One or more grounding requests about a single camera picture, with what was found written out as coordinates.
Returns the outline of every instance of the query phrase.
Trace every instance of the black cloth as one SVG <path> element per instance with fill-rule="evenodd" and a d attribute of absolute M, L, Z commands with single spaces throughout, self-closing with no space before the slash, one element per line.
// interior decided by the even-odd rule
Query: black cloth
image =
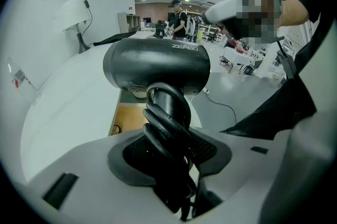
<path fill-rule="evenodd" d="M 335 0 L 299 0 L 308 10 L 309 19 L 315 22 L 319 15 L 319 25 L 311 38 L 295 57 L 297 74 L 254 113 L 231 128 L 222 132 L 245 135 L 245 137 L 273 139 L 281 130 L 293 128 L 301 119 L 311 116 L 316 109 L 302 81 L 299 72 L 315 54 L 336 16 Z"/>
<path fill-rule="evenodd" d="M 175 29 L 180 26 L 181 21 L 185 21 L 185 27 L 187 26 L 187 15 L 182 10 L 179 13 L 175 14 L 174 20 L 175 20 L 175 22 L 174 22 L 174 28 Z M 186 36 L 185 28 L 182 28 L 182 29 L 178 30 L 177 32 L 175 32 L 174 36 L 185 37 Z"/>
<path fill-rule="evenodd" d="M 134 35 L 137 31 L 134 32 L 130 32 L 130 33 L 118 33 L 115 34 L 107 39 L 104 39 L 103 41 L 97 42 L 97 43 L 93 43 L 94 46 L 99 46 L 99 45 L 105 45 L 105 44 L 112 44 L 114 42 L 120 41 L 124 38 L 128 38 L 132 35 Z"/>

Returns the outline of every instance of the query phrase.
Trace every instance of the desk lamp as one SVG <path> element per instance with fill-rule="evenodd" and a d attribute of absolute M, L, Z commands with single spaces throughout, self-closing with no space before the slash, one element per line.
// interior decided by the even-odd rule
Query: desk lamp
<path fill-rule="evenodd" d="M 89 3 L 87 0 L 69 0 L 65 2 L 61 7 L 61 22 L 62 22 L 62 31 L 71 29 L 73 27 L 77 30 L 77 39 L 80 44 L 78 53 L 82 53 L 90 49 L 87 46 L 82 38 L 82 34 L 78 29 L 80 23 L 86 23 L 90 18 L 90 13 L 88 12 Z"/>

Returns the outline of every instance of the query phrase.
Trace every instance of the cap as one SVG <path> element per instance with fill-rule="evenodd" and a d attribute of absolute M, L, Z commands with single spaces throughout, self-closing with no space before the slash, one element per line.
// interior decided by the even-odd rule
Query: cap
<path fill-rule="evenodd" d="M 171 1 L 170 6 L 171 6 L 171 7 L 174 7 L 174 6 L 177 5 L 177 4 L 181 5 L 181 2 L 180 2 L 179 0 L 173 0 L 173 1 Z"/>

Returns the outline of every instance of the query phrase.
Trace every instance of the wire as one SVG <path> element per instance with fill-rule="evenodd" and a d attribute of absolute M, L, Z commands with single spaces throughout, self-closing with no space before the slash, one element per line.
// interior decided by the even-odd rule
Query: wire
<path fill-rule="evenodd" d="M 278 41 L 277 44 L 279 45 L 279 48 L 280 48 L 280 50 L 281 50 L 283 56 L 285 56 L 285 57 L 287 58 L 286 53 L 285 53 L 285 52 L 283 51 L 283 49 L 282 49 L 282 46 L 281 46 L 281 44 L 280 44 L 280 41 Z"/>
<path fill-rule="evenodd" d="M 208 94 L 206 94 L 206 97 L 207 97 L 207 99 L 210 100 L 212 103 L 214 103 L 214 104 L 219 104 L 219 103 L 216 103 L 216 102 L 212 101 L 212 100 L 209 98 Z M 227 105 L 227 104 L 219 104 L 219 105 L 227 106 L 227 107 L 229 107 L 229 108 L 233 111 L 234 118 L 235 118 L 235 124 L 237 124 L 237 121 L 236 121 L 236 113 L 235 113 L 234 109 L 233 109 L 232 107 L 230 107 L 229 105 Z"/>
<path fill-rule="evenodd" d="M 82 37 L 83 37 L 84 33 L 86 32 L 86 30 L 90 27 L 91 23 L 93 22 L 93 14 L 91 13 L 90 8 L 88 8 L 88 10 L 89 10 L 89 12 L 91 14 L 91 21 L 90 21 L 89 25 L 87 26 L 87 28 L 83 31 Z"/>
<path fill-rule="evenodd" d="M 310 26 L 310 29 L 309 29 L 310 38 L 312 38 L 312 27 L 311 27 L 311 22 L 310 21 L 309 21 L 309 26 Z"/>

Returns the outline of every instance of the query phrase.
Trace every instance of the white table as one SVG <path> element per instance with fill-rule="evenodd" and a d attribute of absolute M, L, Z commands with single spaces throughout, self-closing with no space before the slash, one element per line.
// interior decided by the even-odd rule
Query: white table
<path fill-rule="evenodd" d="M 27 182 L 74 147 L 108 136 L 121 95 L 103 73 L 103 57 L 109 47 L 96 46 L 70 58 L 48 79 L 40 98 L 31 105 L 21 137 Z M 188 103 L 191 126 L 201 127 Z"/>
<path fill-rule="evenodd" d="M 237 64 L 249 65 L 252 61 L 252 58 L 250 56 L 240 54 L 234 48 L 230 47 L 225 47 L 223 55 L 232 63 L 229 73 L 233 69 L 233 66 L 236 66 Z"/>

